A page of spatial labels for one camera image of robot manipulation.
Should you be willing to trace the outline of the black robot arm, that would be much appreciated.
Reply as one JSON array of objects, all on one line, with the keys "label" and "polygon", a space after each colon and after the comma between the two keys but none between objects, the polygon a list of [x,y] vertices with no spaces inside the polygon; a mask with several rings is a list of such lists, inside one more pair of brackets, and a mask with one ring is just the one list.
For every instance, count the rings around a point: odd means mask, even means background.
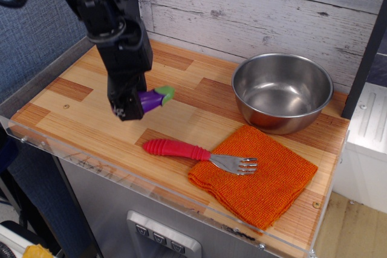
[{"label": "black robot arm", "polygon": [[[3,7],[21,8],[28,0],[1,1]],[[107,95],[113,113],[122,121],[145,114],[141,96],[147,91],[145,72],[153,53],[138,0],[66,0],[84,23],[87,38],[108,73]]]}]

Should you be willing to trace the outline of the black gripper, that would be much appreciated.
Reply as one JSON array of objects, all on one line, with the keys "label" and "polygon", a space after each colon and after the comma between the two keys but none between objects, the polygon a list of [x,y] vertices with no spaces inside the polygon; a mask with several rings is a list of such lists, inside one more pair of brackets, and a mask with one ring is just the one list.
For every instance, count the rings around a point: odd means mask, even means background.
[{"label": "black gripper", "polygon": [[138,92],[146,91],[145,72],[153,52],[143,22],[129,21],[120,35],[97,44],[108,73],[108,98],[121,121],[141,120],[144,110]]}]

